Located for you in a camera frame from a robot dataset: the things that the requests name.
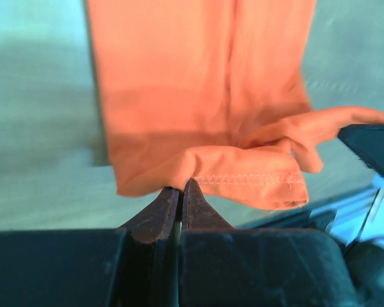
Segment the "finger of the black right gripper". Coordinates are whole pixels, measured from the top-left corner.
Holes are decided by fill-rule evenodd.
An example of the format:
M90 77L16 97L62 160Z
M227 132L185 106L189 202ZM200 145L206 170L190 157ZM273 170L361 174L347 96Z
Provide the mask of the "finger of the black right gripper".
M337 137L384 178L384 125L349 125Z

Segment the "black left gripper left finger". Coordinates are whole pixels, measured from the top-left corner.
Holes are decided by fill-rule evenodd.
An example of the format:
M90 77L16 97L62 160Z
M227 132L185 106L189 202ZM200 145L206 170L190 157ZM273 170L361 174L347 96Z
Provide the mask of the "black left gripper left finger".
M0 306L176 306L179 192L118 228L0 232Z

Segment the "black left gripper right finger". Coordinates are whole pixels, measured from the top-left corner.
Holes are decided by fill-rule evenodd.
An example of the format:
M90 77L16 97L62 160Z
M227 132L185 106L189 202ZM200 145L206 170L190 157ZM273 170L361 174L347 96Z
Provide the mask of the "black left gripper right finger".
M314 229L237 230L184 190L179 243L181 306L357 306L337 243Z

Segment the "orange t shirt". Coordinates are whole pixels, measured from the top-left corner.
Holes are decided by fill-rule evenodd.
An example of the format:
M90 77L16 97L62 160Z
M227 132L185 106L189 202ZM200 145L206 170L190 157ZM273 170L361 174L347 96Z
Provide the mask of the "orange t shirt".
M305 205L317 145L367 107L313 110L301 75L314 1L87 1L109 161L122 196L196 180L256 209Z

